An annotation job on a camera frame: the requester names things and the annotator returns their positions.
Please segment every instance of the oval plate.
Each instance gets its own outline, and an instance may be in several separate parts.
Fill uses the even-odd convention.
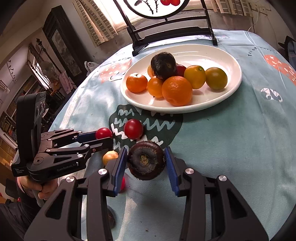
[[[186,106],[175,107],[164,99],[151,96],[148,91],[132,93],[126,88],[126,79],[132,73],[140,73],[150,80],[147,68],[154,55],[161,52],[171,53],[178,64],[185,67],[200,65],[205,70],[211,67],[221,68],[228,77],[227,86],[220,90],[211,90],[205,83],[198,90],[193,90],[192,100]],[[189,113],[214,106],[231,96],[242,82],[242,70],[236,59],[222,49],[199,44],[178,45],[164,48],[151,53],[133,64],[126,72],[120,85],[120,91],[124,98],[141,109],[158,113]]]

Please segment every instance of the light blue tablecloth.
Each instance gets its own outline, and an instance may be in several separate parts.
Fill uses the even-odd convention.
[[[150,45],[136,57],[132,57],[129,45],[87,77],[50,130],[74,128],[87,132],[109,127],[115,132],[114,148],[119,150],[134,144],[121,139],[125,118],[146,121],[148,139],[154,139],[162,148],[170,145],[175,156],[203,175],[214,178],[226,175],[272,238],[296,202],[294,70],[253,33],[215,30],[215,35],[218,47],[235,57],[243,71],[239,89],[220,104],[179,115],[161,115],[131,106],[120,93],[120,80],[102,83],[99,77],[102,71],[130,59],[135,63],[151,52],[179,42],[206,45],[212,42],[206,36],[164,40]],[[95,153],[87,169],[75,175],[89,176],[101,168],[102,154]],[[127,191],[117,198],[108,198],[116,213],[114,240],[178,240],[185,198],[174,196],[166,170],[154,180],[140,181],[127,169],[125,178]],[[84,200],[83,238],[86,238],[85,204]]]

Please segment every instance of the hand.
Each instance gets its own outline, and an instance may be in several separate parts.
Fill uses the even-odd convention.
[[[34,197],[32,190],[37,190],[40,191],[38,197],[44,200],[47,200],[58,187],[57,179],[50,180],[42,186],[29,176],[19,177],[18,180],[27,195]]]

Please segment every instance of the dark wooden cabinet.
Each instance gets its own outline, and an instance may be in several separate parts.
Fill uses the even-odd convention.
[[[87,74],[84,62],[90,57],[61,5],[50,11],[43,32],[68,76],[79,86]]]

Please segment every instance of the red cherry tomato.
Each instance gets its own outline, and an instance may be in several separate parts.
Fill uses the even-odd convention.
[[[106,137],[112,138],[112,135],[113,135],[112,131],[110,131],[106,127],[100,128],[96,131],[96,139],[102,139],[102,138],[106,138]]]
[[[122,192],[125,188],[126,188],[126,179],[123,177],[122,178],[120,192]]]
[[[128,138],[136,140],[143,135],[144,129],[140,121],[130,119],[125,123],[123,131]]]
[[[177,72],[178,72],[178,76],[182,76],[184,77],[184,72],[186,70],[186,67],[181,65],[181,64],[177,64]]]
[[[171,0],[160,0],[160,2],[161,2],[163,5],[168,6],[168,5],[170,5]]]
[[[180,0],[170,0],[171,4],[174,5],[174,6],[178,6],[181,1]]]

